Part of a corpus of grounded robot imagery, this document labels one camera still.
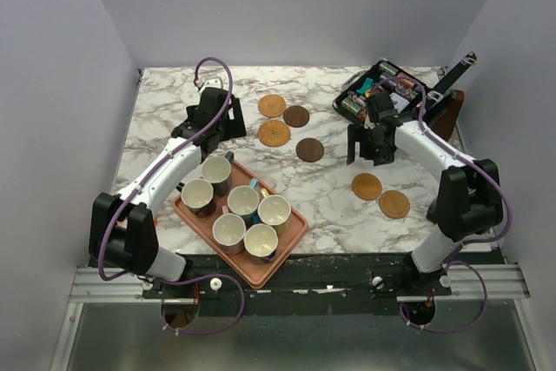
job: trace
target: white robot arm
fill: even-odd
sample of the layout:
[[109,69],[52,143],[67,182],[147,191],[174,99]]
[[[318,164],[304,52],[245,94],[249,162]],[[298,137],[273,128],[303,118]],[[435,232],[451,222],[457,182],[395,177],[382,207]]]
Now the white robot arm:
[[[502,221],[500,194],[491,184],[455,156],[462,156],[481,167],[496,182],[498,168],[490,160],[475,161],[472,156],[445,144],[440,147],[421,130],[411,112],[398,114],[387,92],[367,100],[372,128],[348,127],[347,163],[355,158],[355,143],[360,143],[360,156],[375,165],[394,160],[397,149],[406,151],[440,183],[437,199],[427,218],[434,231],[406,259],[411,280],[439,271],[442,263],[472,235],[479,235]],[[432,132],[429,136],[441,139]]]
[[[224,103],[228,92],[210,84],[200,91],[198,106],[187,107],[188,118],[174,128],[162,153],[130,185],[115,195],[101,193],[93,203],[89,235],[89,253],[98,259],[103,239],[113,216],[124,202],[126,207],[110,231],[104,259],[137,275],[152,275],[178,281],[186,259],[158,245],[155,217],[162,203],[176,185],[214,151],[221,141],[246,135],[239,99],[231,96],[228,111],[210,126]],[[188,138],[197,139],[185,145]]]

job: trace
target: brown coaster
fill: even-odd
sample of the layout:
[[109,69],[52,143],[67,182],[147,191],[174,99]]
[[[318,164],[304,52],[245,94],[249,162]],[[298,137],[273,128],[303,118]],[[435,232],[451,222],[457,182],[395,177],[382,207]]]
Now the brown coaster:
[[301,139],[295,147],[295,153],[303,161],[315,162],[324,156],[322,143],[314,138]]
[[302,106],[290,106],[284,112],[284,122],[294,128],[300,128],[309,122],[309,111]]
[[355,195],[363,200],[374,200],[382,193],[381,181],[372,174],[362,173],[355,176],[351,183]]
[[266,117],[277,117],[286,110],[286,101],[282,96],[266,95],[259,101],[259,111]]
[[289,141],[291,132],[286,123],[273,119],[262,124],[257,135],[268,147],[280,147]]
[[386,216],[393,219],[406,216],[411,207],[407,196],[397,190],[385,191],[379,199],[379,206]]

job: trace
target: light brown coaster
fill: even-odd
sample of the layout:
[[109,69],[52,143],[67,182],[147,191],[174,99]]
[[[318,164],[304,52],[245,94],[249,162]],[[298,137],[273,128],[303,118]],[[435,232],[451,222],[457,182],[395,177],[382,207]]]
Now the light brown coaster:
[[351,183],[355,195],[363,200],[374,200],[382,193],[381,181],[372,174],[357,175]]
[[307,125],[309,117],[309,111],[302,106],[290,106],[284,112],[284,122],[294,128]]
[[393,219],[401,219],[407,216],[411,204],[406,195],[397,190],[389,190],[382,193],[379,199],[382,212]]
[[297,143],[295,153],[303,161],[316,162],[324,156],[324,147],[320,141],[314,138],[305,138]]
[[291,132],[286,123],[273,119],[262,124],[257,135],[268,147],[280,147],[289,141]]
[[286,101],[282,96],[266,95],[259,101],[259,111],[266,117],[277,117],[286,110]]

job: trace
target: blue mug handle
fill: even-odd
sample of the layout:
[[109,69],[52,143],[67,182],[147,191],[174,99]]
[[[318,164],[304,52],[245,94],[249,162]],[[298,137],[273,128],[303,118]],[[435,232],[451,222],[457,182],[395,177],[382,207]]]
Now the blue mug handle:
[[230,164],[234,163],[234,153],[232,151],[226,152],[224,158],[226,158]]

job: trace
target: white mug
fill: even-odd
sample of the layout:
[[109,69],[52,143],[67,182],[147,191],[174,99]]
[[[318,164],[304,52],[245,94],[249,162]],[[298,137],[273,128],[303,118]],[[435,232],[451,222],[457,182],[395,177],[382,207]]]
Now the white mug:
[[246,232],[243,242],[253,262],[261,264],[274,260],[278,248],[278,235],[268,225],[263,223],[253,225]]
[[282,234],[289,226],[292,207],[281,195],[269,195],[267,190],[261,190],[264,199],[257,210],[261,222],[272,226],[276,233]]
[[212,225],[212,235],[226,254],[239,254],[245,248],[245,222],[233,213],[224,213]]
[[216,201],[212,184],[198,178],[182,187],[182,202],[199,217],[207,217],[215,213]]
[[253,215],[257,210],[257,206],[259,206],[261,198],[257,192],[258,185],[258,180],[254,178],[248,186],[238,186],[229,192],[229,211],[241,216],[245,222],[252,221]]
[[225,195],[232,188],[232,164],[234,153],[225,156],[210,156],[201,167],[201,176],[212,184],[215,195]]

